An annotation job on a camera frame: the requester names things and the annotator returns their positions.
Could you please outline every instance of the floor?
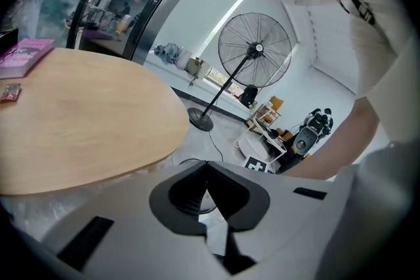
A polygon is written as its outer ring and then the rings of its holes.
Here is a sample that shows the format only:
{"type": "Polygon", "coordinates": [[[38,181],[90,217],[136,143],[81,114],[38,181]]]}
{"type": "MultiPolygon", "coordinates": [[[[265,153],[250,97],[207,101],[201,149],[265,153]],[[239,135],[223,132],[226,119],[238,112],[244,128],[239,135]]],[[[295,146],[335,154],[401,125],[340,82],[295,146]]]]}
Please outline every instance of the floor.
{"type": "MultiPolygon", "coordinates": [[[[187,108],[201,106],[181,99],[187,108]]],[[[211,118],[215,124],[211,131],[211,138],[223,154],[225,162],[235,165],[242,165],[245,157],[239,149],[235,148],[233,141],[246,130],[246,126],[235,119],[217,112],[213,112],[211,118]]],[[[159,164],[159,169],[170,169],[185,159],[197,158],[201,160],[221,161],[221,155],[211,142],[208,132],[202,132],[190,126],[188,136],[184,143],[171,156],[159,164]]],[[[147,174],[146,171],[139,171],[136,174],[147,174]]],[[[78,208],[91,197],[100,193],[103,188],[110,184],[118,183],[129,176],[112,180],[105,183],[97,183],[77,188],[72,191],[50,193],[47,195],[33,195],[25,197],[2,197],[3,206],[14,218],[14,225],[37,240],[57,223],[65,215],[78,208]]],[[[200,217],[200,221],[206,223],[209,230],[208,245],[212,252],[221,254],[224,250],[226,222],[218,210],[209,215],[200,217]]]]}

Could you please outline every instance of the book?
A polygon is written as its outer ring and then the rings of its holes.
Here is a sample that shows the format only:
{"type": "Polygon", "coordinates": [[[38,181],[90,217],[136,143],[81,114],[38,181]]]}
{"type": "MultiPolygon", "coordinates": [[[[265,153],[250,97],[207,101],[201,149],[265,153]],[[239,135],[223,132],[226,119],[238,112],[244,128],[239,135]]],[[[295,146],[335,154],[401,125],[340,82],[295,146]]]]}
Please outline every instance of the book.
{"type": "Polygon", "coordinates": [[[21,78],[51,49],[54,40],[24,39],[0,56],[0,79],[21,78]]]}

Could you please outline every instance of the fan base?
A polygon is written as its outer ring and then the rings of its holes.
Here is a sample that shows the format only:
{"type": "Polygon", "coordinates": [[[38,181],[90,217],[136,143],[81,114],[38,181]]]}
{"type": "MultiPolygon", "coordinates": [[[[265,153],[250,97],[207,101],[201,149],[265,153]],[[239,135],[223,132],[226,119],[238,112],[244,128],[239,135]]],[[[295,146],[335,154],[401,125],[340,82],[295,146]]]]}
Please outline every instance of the fan base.
{"type": "Polygon", "coordinates": [[[197,129],[205,132],[213,130],[214,124],[208,115],[202,117],[201,115],[203,112],[196,108],[189,108],[187,112],[190,116],[190,123],[197,129]]]}

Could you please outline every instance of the round table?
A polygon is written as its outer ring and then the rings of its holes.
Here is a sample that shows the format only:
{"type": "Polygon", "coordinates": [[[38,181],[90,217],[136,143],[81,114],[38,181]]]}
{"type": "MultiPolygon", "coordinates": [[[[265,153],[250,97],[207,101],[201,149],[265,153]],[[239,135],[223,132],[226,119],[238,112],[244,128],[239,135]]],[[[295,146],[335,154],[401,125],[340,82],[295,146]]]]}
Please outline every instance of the round table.
{"type": "Polygon", "coordinates": [[[0,194],[62,190],[165,159],[189,128],[184,104],[146,68],[113,56],[54,49],[0,104],[0,194]]]}

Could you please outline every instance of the pedestal fan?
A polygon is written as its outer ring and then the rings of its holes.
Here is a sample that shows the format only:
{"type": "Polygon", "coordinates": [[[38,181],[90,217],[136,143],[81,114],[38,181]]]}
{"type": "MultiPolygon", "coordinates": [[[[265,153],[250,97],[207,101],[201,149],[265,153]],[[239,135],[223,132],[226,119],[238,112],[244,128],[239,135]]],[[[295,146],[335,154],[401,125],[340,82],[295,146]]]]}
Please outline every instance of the pedestal fan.
{"type": "Polygon", "coordinates": [[[223,27],[219,37],[219,57],[230,75],[229,79],[204,112],[188,109],[190,123],[206,132],[213,129],[207,112],[233,79],[245,86],[264,88],[283,77],[290,65],[291,43],[275,19],[261,13],[243,13],[223,27]]]}

